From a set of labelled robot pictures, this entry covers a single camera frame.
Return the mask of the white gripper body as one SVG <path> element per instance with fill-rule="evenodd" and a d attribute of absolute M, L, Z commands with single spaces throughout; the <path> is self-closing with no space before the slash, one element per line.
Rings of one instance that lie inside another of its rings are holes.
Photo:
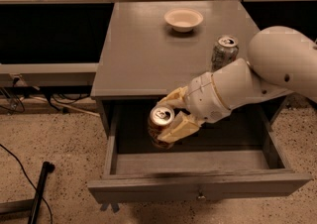
<path fill-rule="evenodd" d="M 211 72 L 205 72 L 189 82 L 184 101 L 186 109 L 206 123 L 216 123 L 231 115 L 231 110 L 217 92 Z"/>

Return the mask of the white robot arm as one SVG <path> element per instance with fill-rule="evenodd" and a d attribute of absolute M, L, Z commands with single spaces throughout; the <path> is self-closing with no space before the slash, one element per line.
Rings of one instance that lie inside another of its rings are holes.
<path fill-rule="evenodd" d="M 172 144 L 251 103 L 299 93 L 317 102 L 317 48 L 287 27 L 269 27 L 250 41 L 248 57 L 205 72 L 173 90 L 160 103 L 180 112 L 155 138 Z"/>

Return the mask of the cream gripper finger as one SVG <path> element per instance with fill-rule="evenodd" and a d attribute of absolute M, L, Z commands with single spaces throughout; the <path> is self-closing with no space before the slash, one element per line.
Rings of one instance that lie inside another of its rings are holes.
<path fill-rule="evenodd" d="M 169 106 L 172 109 L 185 108 L 186 104 L 185 104 L 184 97 L 185 97 L 186 92 L 187 92 L 186 86 L 178 87 L 178 88 L 174 89 L 173 91 L 171 91 L 166 97 L 161 99 L 158 102 L 158 104 Z"/>
<path fill-rule="evenodd" d="M 158 140 L 169 144 L 175 143 L 197 132 L 203 123 L 203 120 L 194 115 L 180 111 L 171 124 L 158 135 Z"/>

